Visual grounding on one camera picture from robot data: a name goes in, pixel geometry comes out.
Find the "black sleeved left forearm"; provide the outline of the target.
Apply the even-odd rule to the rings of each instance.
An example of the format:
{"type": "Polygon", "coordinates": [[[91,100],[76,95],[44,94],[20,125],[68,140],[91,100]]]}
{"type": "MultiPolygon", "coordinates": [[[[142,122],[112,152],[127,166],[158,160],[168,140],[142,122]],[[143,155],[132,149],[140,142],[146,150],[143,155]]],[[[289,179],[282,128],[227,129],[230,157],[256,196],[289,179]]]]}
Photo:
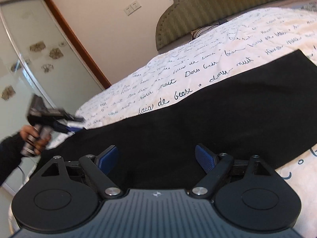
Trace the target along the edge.
{"type": "Polygon", "coordinates": [[[1,141],[0,150],[0,171],[1,171],[1,185],[11,175],[12,171],[16,169],[20,163],[21,150],[25,144],[28,134],[25,131],[17,132],[1,141]]]}

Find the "person's left hand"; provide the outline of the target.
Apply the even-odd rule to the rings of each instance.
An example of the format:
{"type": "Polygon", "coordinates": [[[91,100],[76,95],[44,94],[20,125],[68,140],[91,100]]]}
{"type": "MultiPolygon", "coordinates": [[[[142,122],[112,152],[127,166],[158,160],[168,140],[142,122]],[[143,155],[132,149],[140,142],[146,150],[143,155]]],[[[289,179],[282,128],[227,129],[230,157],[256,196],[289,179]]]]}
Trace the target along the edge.
{"type": "Polygon", "coordinates": [[[25,142],[21,154],[26,157],[40,155],[52,137],[49,131],[43,131],[39,134],[38,130],[31,125],[24,125],[19,134],[25,142]]]}

